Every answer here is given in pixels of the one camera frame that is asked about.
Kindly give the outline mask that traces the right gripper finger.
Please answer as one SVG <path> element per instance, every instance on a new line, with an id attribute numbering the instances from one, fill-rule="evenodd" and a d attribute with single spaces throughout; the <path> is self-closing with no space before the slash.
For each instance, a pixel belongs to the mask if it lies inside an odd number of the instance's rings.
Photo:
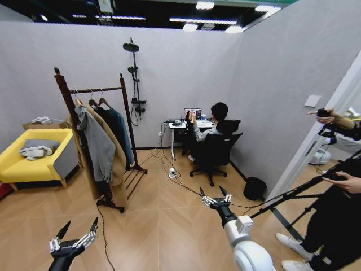
<path id="1" fill-rule="evenodd" d="M 224 189 L 222 186 L 219 186 L 219 189 L 223 195 L 223 199 L 221 200 L 221 203 L 224 204 L 230 204 L 231 203 L 231 199 L 232 199 L 232 195 L 229 194 L 226 189 Z"/>
<path id="2" fill-rule="evenodd" d="M 201 201 L 208 207 L 211 207 L 216 203 L 216 201 L 213 198 L 210 198 L 205 195 L 202 187 L 200 187 L 200 196 L 201 196 Z"/>

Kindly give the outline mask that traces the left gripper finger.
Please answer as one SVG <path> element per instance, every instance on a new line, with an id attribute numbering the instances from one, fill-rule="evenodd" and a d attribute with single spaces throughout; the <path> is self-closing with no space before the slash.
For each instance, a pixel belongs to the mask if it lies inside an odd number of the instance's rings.
<path id="1" fill-rule="evenodd" d="M 57 233 L 56 237 L 49 241 L 49 249 L 50 252 L 54 252 L 60 249 L 60 244 L 62 239 L 64 238 L 71 222 L 68 221 Z"/>
<path id="2" fill-rule="evenodd" d="M 80 238 L 75 244 L 75 248 L 88 248 L 89 245 L 96 239 L 96 231 L 98 229 L 98 217 L 95 218 L 90 231 Z"/>

